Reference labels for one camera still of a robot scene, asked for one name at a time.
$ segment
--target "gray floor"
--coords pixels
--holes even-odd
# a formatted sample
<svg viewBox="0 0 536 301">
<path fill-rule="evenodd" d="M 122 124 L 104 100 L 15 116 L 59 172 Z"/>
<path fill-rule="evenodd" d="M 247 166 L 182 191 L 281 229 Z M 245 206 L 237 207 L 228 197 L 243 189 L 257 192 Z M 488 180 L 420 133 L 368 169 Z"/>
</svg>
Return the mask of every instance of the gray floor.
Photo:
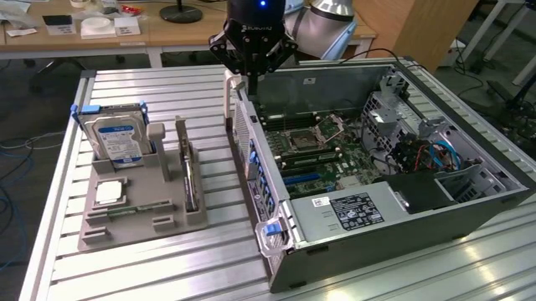
<svg viewBox="0 0 536 301">
<path fill-rule="evenodd" d="M 475 31 L 482 24 L 482 19 L 468 23 L 460 34 L 464 41 L 470 41 Z M 492 28 L 486 35 L 479 47 L 483 49 L 491 36 L 499 31 Z M 503 49 L 495 57 L 495 70 L 486 69 L 479 76 L 483 80 L 500 81 L 507 89 L 517 93 L 519 87 L 511 84 L 519 71 L 536 54 L 536 46 L 513 36 Z M 472 61 L 480 54 L 476 52 L 470 58 Z M 198 64 L 206 65 L 216 63 L 214 58 L 208 53 L 198 54 Z M 116 62 L 114 56 L 101 56 L 83 58 L 81 61 L 91 69 L 110 70 L 124 68 L 148 68 L 149 59 L 145 55 L 129 55 L 124 64 Z M 168 55 L 169 65 L 193 65 L 188 53 L 181 55 Z M 13 137 L 34 137 L 47 132 L 57 132 L 65 129 L 69 121 L 69 108 L 71 106 L 78 85 L 79 71 L 71 66 L 63 66 L 50 76 L 43 83 L 45 92 L 34 95 L 29 91 L 29 80 L 38 70 L 50 60 L 38 60 L 37 68 L 27 68 L 21 60 L 11 62 L 10 67 L 0 71 L 0 140 Z M 442 68 L 436 72 L 442 82 L 454 92 L 459 92 L 478 84 L 475 80 L 458 74 L 451 68 Z M 486 94 L 486 87 L 468 92 L 466 98 L 490 103 L 490 96 Z M 533 88 L 529 96 L 530 101 L 536 100 L 536 87 Z M 61 137 L 45 140 L 42 145 L 58 143 Z M 9 192 L 14 202 L 19 204 L 22 216 L 29 232 L 29 248 L 31 250 L 33 241 L 38 232 L 39 220 L 45 201 L 49 194 L 49 185 L 53 180 L 57 165 L 59 148 L 50 150 L 37 150 L 33 154 L 35 161 L 34 170 L 17 185 L 9 186 Z M 0 174 L 17 164 L 11 158 L 0 156 Z M 0 216 L 0 224 L 5 224 L 6 215 Z M 0 266 L 18 254 L 21 248 L 21 233 L 14 224 L 10 230 L 0 236 Z M 18 264 L 0 271 L 0 300 L 17 300 L 22 282 L 25 279 L 26 263 L 29 253 L 18 260 Z"/>
</svg>

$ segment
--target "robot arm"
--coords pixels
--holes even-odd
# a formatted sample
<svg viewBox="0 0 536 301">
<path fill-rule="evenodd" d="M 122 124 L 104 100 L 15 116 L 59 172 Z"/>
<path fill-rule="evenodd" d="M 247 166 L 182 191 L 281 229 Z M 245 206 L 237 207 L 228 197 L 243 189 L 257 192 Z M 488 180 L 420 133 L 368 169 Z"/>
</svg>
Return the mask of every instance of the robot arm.
<svg viewBox="0 0 536 301">
<path fill-rule="evenodd" d="M 260 75 L 275 72 L 299 48 L 287 34 L 284 13 L 285 0 L 229 0 L 224 31 L 210 37 L 217 58 L 234 74 L 248 76 L 249 95 L 257 95 Z"/>
</svg>

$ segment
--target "gray 3d printed holder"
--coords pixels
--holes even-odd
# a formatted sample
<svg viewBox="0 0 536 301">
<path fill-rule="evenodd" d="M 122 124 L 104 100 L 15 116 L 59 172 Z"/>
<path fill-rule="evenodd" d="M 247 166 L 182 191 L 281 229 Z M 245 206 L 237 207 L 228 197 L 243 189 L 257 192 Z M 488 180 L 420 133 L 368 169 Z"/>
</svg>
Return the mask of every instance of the gray 3d printed holder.
<svg viewBox="0 0 536 301">
<path fill-rule="evenodd" d="M 149 124 L 148 137 L 156 154 L 144 156 L 144 166 L 114 169 L 110 160 L 93 162 L 78 242 L 81 251 L 208 227 L 198 152 L 188 140 L 185 120 L 180 116 L 176 126 L 180 150 L 165 150 L 164 124 Z"/>
</svg>

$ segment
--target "aluminum table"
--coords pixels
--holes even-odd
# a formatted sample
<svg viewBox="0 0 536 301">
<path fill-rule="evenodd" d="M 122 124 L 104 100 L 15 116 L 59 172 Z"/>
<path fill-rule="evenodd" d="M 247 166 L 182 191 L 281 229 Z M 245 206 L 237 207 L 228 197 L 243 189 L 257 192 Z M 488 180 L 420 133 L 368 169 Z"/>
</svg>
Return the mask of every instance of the aluminum table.
<svg viewBox="0 0 536 301">
<path fill-rule="evenodd" d="M 536 178 L 535 161 L 487 128 L 483 118 L 427 71 L 415 73 Z M 422 112 L 428 117 L 438 114 L 416 91 L 410 92 Z M 189 136 L 201 150 L 210 227 L 105 251 L 78 251 L 93 152 L 71 120 L 21 300 L 535 300 L 534 199 L 460 240 L 300 289 L 269 293 L 224 127 L 222 95 L 222 66 L 99 71 L 82 78 L 75 103 L 145 100 L 152 121 L 165 123 L 166 148 L 178 147 L 174 116 L 188 119 Z"/>
</svg>

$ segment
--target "hard drive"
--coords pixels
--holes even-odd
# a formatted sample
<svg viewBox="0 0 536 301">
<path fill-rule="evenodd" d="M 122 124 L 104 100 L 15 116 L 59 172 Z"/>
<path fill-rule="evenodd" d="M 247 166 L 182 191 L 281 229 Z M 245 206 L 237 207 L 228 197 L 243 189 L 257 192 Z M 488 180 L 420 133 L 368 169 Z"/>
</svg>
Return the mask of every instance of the hard drive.
<svg viewBox="0 0 536 301">
<path fill-rule="evenodd" d="M 140 166 L 154 152 L 148 138 L 148 105 L 86 105 L 71 108 L 98 160 L 110 159 L 116 168 Z"/>
</svg>

